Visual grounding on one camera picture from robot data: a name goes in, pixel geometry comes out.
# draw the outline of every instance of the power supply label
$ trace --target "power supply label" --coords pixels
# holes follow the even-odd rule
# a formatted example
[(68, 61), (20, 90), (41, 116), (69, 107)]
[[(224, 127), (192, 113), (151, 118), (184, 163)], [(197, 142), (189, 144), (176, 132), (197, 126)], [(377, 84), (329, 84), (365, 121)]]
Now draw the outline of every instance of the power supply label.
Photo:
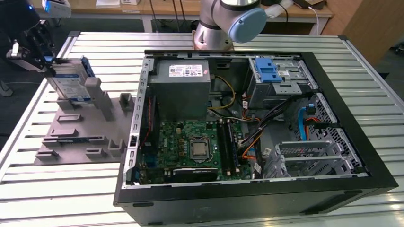
[(91, 97), (84, 87), (84, 80), (77, 74), (56, 74), (53, 80), (64, 96), (73, 104), (91, 103)]
[(171, 65), (171, 77), (203, 77), (203, 65)]

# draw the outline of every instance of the ram slot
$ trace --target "ram slot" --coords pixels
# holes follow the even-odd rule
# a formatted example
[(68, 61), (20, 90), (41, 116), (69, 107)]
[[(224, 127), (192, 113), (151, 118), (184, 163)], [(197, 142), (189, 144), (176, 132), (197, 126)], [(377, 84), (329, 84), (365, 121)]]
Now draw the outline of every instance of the ram slot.
[(235, 170), (235, 172), (240, 172), (239, 170), (239, 158), (237, 158), (237, 147), (236, 147), (236, 138), (233, 138), (235, 134), (233, 134), (233, 130), (232, 130), (232, 123), (228, 120), (227, 121), (227, 127), (228, 127), (228, 136), (229, 136), (229, 140), (231, 140), (231, 156), (229, 159), (233, 160), (233, 166), (232, 169)]
[(219, 121), (216, 124), (217, 131), (217, 145), (221, 160), (223, 174), (231, 176), (231, 173), (236, 171), (233, 154), (232, 154), (232, 137), (228, 130), (228, 123)]

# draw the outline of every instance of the motherboard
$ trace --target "motherboard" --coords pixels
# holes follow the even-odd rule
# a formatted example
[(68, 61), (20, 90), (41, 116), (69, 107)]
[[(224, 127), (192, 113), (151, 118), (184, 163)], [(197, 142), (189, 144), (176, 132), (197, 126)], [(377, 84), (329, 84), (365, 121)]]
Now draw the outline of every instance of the motherboard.
[(215, 176), (216, 181), (249, 179), (249, 164), (237, 161), (241, 136), (239, 121), (161, 122), (157, 154), (144, 156), (151, 183), (167, 183), (169, 175)]

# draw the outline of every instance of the open computer tower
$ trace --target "open computer tower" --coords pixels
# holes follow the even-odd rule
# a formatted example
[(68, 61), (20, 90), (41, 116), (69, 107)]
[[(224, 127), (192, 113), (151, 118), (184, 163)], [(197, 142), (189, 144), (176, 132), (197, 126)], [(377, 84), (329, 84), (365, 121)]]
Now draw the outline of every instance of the open computer tower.
[(140, 225), (327, 213), (397, 183), (312, 53), (147, 51), (115, 206)]

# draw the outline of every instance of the blue drive bay latch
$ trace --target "blue drive bay latch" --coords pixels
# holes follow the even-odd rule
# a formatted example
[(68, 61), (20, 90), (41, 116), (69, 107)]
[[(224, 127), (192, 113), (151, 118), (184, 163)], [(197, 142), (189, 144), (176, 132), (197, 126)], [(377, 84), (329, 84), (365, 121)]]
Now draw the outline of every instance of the blue drive bay latch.
[(256, 58), (255, 66), (257, 68), (261, 83), (280, 83), (283, 78), (277, 75), (276, 65), (273, 64), (271, 58)]

